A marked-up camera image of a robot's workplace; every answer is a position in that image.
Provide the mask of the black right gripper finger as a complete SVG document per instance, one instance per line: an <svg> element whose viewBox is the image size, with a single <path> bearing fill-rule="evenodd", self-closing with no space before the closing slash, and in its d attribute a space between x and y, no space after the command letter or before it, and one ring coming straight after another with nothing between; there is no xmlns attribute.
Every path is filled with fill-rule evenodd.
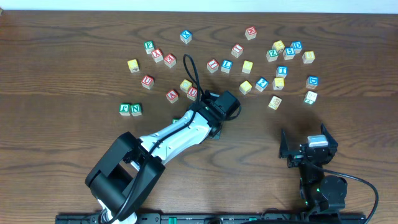
<svg viewBox="0 0 398 224"><path fill-rule="evenodd" d="M332 137L332 135L328 132L326 129L325 125L322 123L321 124L321 134L324 135L325 137L325 143L323 144L323 147L329 147L329 148L337 148L338 143L337 141Z"/></svg>
<svg viewBox="0 0 398 224"><path fill-rule="evenodd" d="M281 140L279 148L279 159L287 159L292 157L292 153L289 151L289 144L285 135L285 131L281 130Z"/></svg>

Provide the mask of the yellow block plain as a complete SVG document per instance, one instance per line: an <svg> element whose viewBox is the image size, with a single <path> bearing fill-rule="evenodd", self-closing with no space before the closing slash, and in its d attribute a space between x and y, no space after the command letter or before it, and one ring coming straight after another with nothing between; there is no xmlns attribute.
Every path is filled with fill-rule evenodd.
<svg viewBox="0 0 398 224"><path fill-rule="evenodd" d="M129 67L129 70L130 70L131 73L135 73L135 72L139 71L139 64L138 64L138 61L136 59L129 60L127 62L127 65Z"/></svg>

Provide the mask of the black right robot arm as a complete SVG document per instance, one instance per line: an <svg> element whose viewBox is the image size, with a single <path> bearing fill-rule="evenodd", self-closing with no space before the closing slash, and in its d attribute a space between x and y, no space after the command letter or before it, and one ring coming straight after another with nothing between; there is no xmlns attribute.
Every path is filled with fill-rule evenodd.
<svg viewBox="0 0 398 224"><path fill-rule="evenodd" d="M337 152L338 143L321 125L321 134L307 138L307 143L299 149L290 150L287 137L281 132L279 158L287 160L287 167L299 168L300 195L307 210L305 218L323 213L338 213L345 208L347 181L336 175L325 175L323 166L327 165Z"/></svg>

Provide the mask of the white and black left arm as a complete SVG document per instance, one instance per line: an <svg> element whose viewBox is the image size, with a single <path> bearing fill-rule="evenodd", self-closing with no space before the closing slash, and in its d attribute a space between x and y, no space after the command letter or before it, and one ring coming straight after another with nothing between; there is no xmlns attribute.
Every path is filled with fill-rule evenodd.
<svg viewBox="0 0 398 224"><path fill-rule="evenodd" d="M100 223L135 223L165 165L191 146L216 136L239 106L221 100L193 103L175 123L156 133L120 135L85 179L103 211Z"/></svg>

